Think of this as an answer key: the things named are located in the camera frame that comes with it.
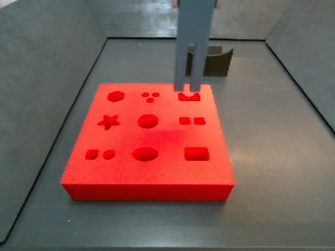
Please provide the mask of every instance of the shape sorter board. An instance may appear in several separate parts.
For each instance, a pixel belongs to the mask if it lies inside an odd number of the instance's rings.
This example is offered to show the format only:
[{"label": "shape sorter board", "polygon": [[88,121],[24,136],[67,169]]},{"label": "shape sorter board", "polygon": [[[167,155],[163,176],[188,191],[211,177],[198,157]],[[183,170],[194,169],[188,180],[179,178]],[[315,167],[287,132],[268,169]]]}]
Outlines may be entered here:
[{"label": "shape sorter board", "polygon": [[235,179],[211,86],[101,84],[60,182],[75,200],[226,201]]}]

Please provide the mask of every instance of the gray floor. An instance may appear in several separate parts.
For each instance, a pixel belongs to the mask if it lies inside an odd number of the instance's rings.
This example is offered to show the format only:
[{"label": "gray floor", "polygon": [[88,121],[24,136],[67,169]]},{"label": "gray floor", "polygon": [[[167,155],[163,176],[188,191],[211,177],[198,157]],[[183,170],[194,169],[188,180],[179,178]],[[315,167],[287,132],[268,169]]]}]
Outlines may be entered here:
[{"label": "gray floor", "polygon": [[263,42],[212,83],[235,170],[227,203],[75,202],[61,177],[97,86],[171,82],[174,41],[109,40],[8,242],[19,247],[335,247],[335,140]]}]

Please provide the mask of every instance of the circular hole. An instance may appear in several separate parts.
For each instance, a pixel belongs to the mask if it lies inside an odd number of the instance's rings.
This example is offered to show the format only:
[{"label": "circular hole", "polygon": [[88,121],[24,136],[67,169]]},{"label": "circular hole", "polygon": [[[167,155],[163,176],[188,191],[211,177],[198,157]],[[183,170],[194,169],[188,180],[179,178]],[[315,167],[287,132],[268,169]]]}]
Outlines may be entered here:
[{"label": "circular hole", "polygon": [[113,152],[112,150],[104,151],[104,153],[103,153],[103,158],[104,158],[105,160],[111,160],[111,159],[113,158],[113,156],[115,156],[115,152]]},{"label": "circular hole", "polygon": [[159,124],[159,118],[152,114],[145,114],[137,120],[137,124],[141,128],[154,128]]},{"label": "circular hole", "polygon": [[151,147],[137,148],[132,153],[132,157],[137,161],[143,161],[143,162],[155,160],[158,156],[159,156],[159,152]]},{"label": "circular hole", "polygon": [[97,149],[91,149],[87,151],[85,154],[85,159],[87,160],[95,160],[99,157],[100,150]]}]

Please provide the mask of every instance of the rectangular hole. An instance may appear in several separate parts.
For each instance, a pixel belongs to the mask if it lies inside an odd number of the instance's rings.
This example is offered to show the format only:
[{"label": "rectangular hole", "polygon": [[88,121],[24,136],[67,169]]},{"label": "rectangular hole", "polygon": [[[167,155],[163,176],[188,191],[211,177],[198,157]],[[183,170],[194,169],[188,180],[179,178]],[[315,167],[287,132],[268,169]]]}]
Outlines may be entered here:
[{"label": "rectangular hole", "polygon": [[184,159],[187,161],[210,161],[210,152],[207,147],[186,147]]}]

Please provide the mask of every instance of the gray wall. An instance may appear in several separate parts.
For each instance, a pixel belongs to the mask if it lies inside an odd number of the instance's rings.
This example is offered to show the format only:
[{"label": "gray wall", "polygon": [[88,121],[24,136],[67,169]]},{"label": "gray wall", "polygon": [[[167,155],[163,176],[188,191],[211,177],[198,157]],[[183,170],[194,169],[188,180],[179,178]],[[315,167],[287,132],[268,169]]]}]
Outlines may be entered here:
[{"label": "gray wall", "polygon": [[335,130],[335,1],[298,0],[267,38],[323,118]]},{"label": "gray wall", "polygon": [[[178,10],[170,0],[87,0],[109,37],[175,37]],[[266,39],[292,0],[224,0],[212,38]]]},{"label": "gray wall", "polygon": [[84,0],[17,1],[0,24],[1,242],[105,37]]}]

